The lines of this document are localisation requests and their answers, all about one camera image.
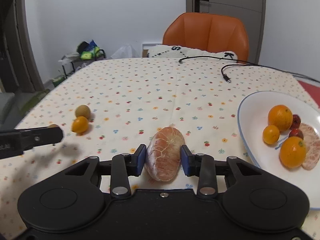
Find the brown round fruit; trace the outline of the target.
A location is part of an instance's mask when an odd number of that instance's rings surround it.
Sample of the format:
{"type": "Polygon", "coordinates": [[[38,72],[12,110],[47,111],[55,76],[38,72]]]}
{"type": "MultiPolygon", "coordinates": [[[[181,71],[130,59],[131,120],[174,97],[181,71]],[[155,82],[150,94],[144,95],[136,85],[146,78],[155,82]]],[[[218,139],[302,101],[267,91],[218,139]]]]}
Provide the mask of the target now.
{"type": "Polygon", "coordinates": [[[85,117],[86,119],[89,119],[91,117],[91,110],[87,105],[80,105],[75,110],[75,116],[78,117],[85,117]]]}
{"type": "Polygon", "coordinates": [[[57,124],[51,124],[48,126],[48,128],[54,128],[54,127],[59,127],[57,124]]]}

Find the small orange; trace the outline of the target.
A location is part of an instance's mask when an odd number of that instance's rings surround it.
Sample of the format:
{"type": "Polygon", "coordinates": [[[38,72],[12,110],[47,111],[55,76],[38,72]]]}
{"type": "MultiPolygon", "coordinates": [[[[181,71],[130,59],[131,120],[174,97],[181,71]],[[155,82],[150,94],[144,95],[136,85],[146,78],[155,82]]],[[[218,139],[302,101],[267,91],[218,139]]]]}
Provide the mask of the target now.
{"type": "Polygon", "coordinates": [[[275,144],[280,137],[279,129],[274,125],[268,125],[263,130],[263,141],[268,145],[275,144]]]}
{"type": "Polygon", "coordinates": [[[74,133],[84,133],[88,130],[88,119],[84,116],[77,117],[71,127],[71,131],[74,133]]]}

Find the peeled pomelo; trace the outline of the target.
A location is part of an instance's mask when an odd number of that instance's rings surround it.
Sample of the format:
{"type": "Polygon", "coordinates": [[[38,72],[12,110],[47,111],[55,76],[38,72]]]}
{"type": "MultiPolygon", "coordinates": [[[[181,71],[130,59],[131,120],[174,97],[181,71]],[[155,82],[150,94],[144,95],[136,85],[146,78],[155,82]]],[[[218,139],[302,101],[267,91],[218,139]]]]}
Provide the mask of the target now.
{"type": "Polygon", "coordinates": [[[174,127],[164,127],[151,139],[145,158],[145,168],[156,181],[167,182],[175,178],[181,162],[182,133],[174,127]]]}
{"type": "Polygon", "coordinates": [[[311,171],[319,162],[319,135],[310,125],[301,123],[299,128],[304,135],[303,140],[306,145],[306,158],[302,163],[302,167],[311,171]]]}

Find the grey sofa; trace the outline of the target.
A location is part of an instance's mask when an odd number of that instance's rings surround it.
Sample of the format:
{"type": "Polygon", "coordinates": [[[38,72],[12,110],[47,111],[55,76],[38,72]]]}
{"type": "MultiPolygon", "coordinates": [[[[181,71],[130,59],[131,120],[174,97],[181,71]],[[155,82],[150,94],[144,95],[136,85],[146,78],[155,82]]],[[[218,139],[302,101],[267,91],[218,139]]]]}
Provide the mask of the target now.
{"type": "Polygon", "coordinates": [[[4,124],[12,105],[15,101],[15,94],[14,93],[1,93],[0,94],[0,123],[1,125],[4,124]]]}

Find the large orange near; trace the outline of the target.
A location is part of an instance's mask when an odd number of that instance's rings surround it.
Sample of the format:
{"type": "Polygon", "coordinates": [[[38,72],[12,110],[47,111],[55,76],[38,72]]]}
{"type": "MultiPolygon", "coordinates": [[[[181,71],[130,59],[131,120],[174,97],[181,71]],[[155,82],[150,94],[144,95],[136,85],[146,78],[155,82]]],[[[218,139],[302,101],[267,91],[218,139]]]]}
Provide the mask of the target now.
{"type": "Polygon", "coordinates": [[[300,137],[288,137],[281,145],[279,159],[283,166],[292,169],[302,165],[306,158],[306,145],[300,137]]]}

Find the green box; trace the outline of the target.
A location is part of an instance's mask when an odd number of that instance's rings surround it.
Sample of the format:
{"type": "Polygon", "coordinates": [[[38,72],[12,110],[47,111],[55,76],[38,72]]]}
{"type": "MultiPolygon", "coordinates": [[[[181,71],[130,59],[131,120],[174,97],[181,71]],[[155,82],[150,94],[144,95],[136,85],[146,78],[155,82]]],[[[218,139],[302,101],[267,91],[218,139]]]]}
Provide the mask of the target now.
{"type": "Polygon", "coordinates": [[[65,81],[65,77],[63,75],[59,75],[59,76],[52,79],[52,84],[54,87],[57,87],[63,81],[65,81]]]}

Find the red date near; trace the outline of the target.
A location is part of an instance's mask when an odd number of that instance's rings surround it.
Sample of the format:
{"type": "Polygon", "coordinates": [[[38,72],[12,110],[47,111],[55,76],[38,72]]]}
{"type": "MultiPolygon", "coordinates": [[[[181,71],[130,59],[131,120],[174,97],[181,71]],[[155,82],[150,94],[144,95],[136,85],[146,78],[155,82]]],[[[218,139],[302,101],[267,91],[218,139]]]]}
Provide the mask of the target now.
{"type": "Polygon", "coordinates": [[[289,137],[299,137],[302,140],[304,139],[303,132],[298,128],[292,129],[289,133],[289,137]]]}

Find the red date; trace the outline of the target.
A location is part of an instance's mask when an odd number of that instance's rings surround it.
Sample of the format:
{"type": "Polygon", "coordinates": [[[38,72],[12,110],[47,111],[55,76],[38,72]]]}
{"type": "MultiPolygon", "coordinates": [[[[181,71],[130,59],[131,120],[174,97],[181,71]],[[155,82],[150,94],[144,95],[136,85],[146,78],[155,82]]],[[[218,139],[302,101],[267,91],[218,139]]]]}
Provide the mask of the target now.
{"type": "Polygon", "coordinates": [[[304,139],[303,132],[298,128],[292,129],[289,133],[289,137],[299,137],[302,140],[304,139]]]}
{"type": "Polygon", "coordinates": [[[290,129],[299,129],[300,124],[301,124],[300,116],[297,114],[294,114],[290,129]]]}

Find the floral tablecloth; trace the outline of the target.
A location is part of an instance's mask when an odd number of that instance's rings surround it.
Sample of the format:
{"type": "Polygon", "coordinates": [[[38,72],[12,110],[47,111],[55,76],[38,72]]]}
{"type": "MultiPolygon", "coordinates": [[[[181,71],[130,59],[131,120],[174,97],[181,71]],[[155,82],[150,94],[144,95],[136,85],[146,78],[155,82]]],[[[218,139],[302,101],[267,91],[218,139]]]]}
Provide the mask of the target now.
{"type": "Polygon", "coordinates": [[[64,139],[1,161],[1,234],[13,239],[25,230],[18,211],[20,194],[49,176],[97,155],[110,160],[148,144],[160,129],[177,128],[193,153],[216,160],[234,155],[249,161],[238,131],[237,110],[257,91],[289,94],[313,108],[317,103],[298,81],[283,72],[259,67],[226,70],[224,61],[191,59],[105,60],[77,71],[50,92],[18,125],[59,125],[64,139]],[[75,110],[91,110],[88,130],[71,131],[75,110]]]}

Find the red date far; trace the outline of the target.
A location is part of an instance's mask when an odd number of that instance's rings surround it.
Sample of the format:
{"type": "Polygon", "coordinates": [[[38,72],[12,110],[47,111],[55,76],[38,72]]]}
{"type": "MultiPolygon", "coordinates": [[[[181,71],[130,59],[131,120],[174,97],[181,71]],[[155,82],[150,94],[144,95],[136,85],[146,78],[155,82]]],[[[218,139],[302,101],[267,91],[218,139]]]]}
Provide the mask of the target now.
{"type": "Polygon", "coordinates": [[[300,124],[301,124],[300,116],[297,114],[294,114],[290,129],[299,129],[300,124]]]}

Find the large orange far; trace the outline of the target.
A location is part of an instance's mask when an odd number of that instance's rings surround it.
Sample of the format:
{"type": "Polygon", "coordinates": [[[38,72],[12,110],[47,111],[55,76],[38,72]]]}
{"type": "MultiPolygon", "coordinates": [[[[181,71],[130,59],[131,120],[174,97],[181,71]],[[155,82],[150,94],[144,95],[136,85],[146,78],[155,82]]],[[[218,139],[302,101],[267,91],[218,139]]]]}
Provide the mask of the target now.
{"type": "Polygon", "coordinates": [[[293,114],[285,105],[276,105],[268,113],[268,124],[276,126],[280,132],[289,130],[292,122],[293,114]]]}

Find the white plastic bag right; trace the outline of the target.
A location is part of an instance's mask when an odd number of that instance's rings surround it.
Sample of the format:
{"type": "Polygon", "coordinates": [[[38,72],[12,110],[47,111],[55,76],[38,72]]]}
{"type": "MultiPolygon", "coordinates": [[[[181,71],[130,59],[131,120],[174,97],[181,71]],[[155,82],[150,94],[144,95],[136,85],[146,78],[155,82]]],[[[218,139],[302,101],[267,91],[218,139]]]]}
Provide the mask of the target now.
{"type": "Polygon", "coordinates": [[[77,72],[82,68],[87,67],[89,64],[91,64],[91,61],[85,61],[85,62],[79,63],[79,65],[75,68],[75,71],[77,72]]]}

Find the red table mat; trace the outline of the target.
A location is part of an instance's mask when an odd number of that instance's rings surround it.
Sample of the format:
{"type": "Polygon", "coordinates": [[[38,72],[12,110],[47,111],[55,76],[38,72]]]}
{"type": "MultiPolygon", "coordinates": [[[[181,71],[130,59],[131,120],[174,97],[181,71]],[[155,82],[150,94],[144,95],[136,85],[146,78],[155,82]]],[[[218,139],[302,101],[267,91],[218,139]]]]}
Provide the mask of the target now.
{"type": "Polygon", "coordinates": [[[306,92],[313,98],[320,107],[320,88],[316,85],[311,85],[309,83],[298,81],[300,85],[306,90],[306,92]]]}

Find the white fluffy cushion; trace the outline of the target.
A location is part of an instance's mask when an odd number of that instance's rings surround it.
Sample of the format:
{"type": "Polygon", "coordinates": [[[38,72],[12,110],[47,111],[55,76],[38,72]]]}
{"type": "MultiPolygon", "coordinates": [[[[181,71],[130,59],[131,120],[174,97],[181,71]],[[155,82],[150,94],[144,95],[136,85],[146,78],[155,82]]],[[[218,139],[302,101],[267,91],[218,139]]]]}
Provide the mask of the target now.
{"type": "Polygon", "coordinates": [[[206,50],[193,49],[183,46],[167,46],[167,45],[156,45],[151,47],[146,57],[157,57],[157,58],[176,58],[181,59],[183,57],[192,56],[213,56],[223,58],[227,60],[237,60],[238,56],[233,51],[222,51],[218,53],[210,53],[206,50]]]}

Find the orange leather chair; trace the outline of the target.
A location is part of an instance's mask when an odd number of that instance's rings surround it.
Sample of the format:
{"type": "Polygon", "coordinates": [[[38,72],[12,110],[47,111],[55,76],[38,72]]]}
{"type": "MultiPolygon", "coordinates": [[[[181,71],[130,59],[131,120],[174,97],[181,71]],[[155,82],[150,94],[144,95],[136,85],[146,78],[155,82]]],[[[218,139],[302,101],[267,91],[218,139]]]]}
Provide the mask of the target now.
{"type": "Polygon", "coordinates": [[[249,40],[244,24],[231,16],[185,12],[178,16],[163,35],[163,45],[183,46],[210,53],[234,52],[248,60],[249,40]]]}

